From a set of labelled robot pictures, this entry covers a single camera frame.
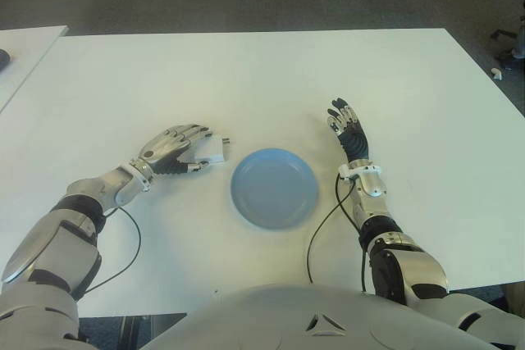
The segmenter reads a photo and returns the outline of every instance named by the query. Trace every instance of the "small white object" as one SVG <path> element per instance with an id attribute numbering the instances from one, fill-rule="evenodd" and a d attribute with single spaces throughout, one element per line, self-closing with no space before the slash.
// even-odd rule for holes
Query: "small white object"
<path id="1" fill-rule="evenodd" d="M 496 81 L 501 81 L 503 79 L 503 75 L 501 74 L 500 69 L 496 69 L 495 67 L 491 69 L 492 73 L 492 79 Z"/>
<path id="2" fill-rule="evenodd" d="M 208 163 L 221 163 L 224 161 L 222 136 L 214 134 L 206 139 L 201 139 L 195 144 L 193 150 L 194 162 L 207 161 Z"/>

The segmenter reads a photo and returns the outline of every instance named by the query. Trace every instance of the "tabletop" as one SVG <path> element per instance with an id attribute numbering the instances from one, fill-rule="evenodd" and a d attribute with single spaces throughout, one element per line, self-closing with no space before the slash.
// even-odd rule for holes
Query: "tabletop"
<path id="1" fill-rule="evenodd" d="M 391 214 L 452 289 L 525 279 L 525 119 L 441 29 L 60 38 L 0 115 L 0 266 L 69 183 L 195 122 L 231 139 L 226 162 L 159 177 L 129 205 L 139 257 L 86 294 L 80 315 L 186 312 L 239 289 L 306 283 L 306 248 L 345 162 L 326 125 L 336 97 L 362 122 Z M 261 148 L 290 150 L 317 179 L 317 205 L 291 230 L 256 228 L 231 201 L 235 167 Z M 135 228 L 115 214 L 98 246 L 94 284 L 133 257 Z M 360 289 L 360 263 L 337 212 L 313 245 L 313 280 Z M 367 282 L 373 291 L 369 272 Z"/>
<path id="2" fill-rule="evenodd" d="M 55 40 L 66 32 L 66 26 L 0 30 L 0 48 L 11 58 L 0 71 L 0 112 Z"/>

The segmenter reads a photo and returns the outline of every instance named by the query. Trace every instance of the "robotic hand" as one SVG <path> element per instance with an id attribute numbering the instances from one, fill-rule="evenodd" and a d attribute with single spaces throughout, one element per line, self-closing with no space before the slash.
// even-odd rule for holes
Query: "robotic hand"
<path id="1" fill-rule="evenodd" d="M 27 234 L 2 274 L 2 348 L 91 348 L 67 339 L 78 337 L 75 301 L 82 298 L 102 262 L 97 239 L 106 222 L 104 212 L 149 191 L 157 174 L 202 170 L 207 162 L 185 163 L 178 158 L 211 135 L 199 125 L 171 127 L 144 145 L 130 163 L 67 188 Z"/>
<path id="2" fill-rule="evenodd" d="M 140 150 L 134 165 L 145 163 L 155 174 L 181 174 L 202 170 L 207 162 L 184 163 L 177 158 L 197 140 L 210 137 L 212 131 L 199 125 L 174 126 L 164 130 Z"/>
<path id="3" fill-rule="evenodd" d="M 342 98 L 333 100 L 332 105 L 339 110 L 329 108 L 328 125 L 337 134 L 341 146 L 345 150 L 348 161 L 368 159 L 368 141 L 352 107 Z"/>

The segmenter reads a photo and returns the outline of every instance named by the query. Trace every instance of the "robot forearm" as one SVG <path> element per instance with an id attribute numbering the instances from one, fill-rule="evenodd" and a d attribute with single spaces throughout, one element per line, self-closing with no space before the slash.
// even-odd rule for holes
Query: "robot forearm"
<path id="1" fill-rule="evenodd" d="M 370 257 L 376 294 L 409 306 L 420 299 L 443 298 L 448 289 L 445 272 L 391 218 L 380 173 L 368 159 L 340 167 L 340 176 L 355 182 L 352 217 Z"/>

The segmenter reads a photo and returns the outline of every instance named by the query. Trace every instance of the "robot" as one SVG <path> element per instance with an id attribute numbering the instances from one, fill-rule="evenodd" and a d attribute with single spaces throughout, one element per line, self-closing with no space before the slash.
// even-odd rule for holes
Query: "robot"
<path id="1" fill-rule="evenodd" d="M 190 313 L 145 349 L 525 349 L 525 320 L 464 294 L 448 294 L 440 264 L 405 234 L 386 206 L 381 168 L 354 110 L 332 102 L 328 125 L 348 158 L 341 179 L 376 294 L 315 284 L 272 285 L 224 297 Z M 15 250 L 2 275 L 0 348 L 94 350 L 79 338 L 76 301 L 101 264 L 108 212 L 150 189 L 157 174 L 202 170 L 179 155 L 212 131 L 165 130 L 128 164 L 78 180 Z"/>

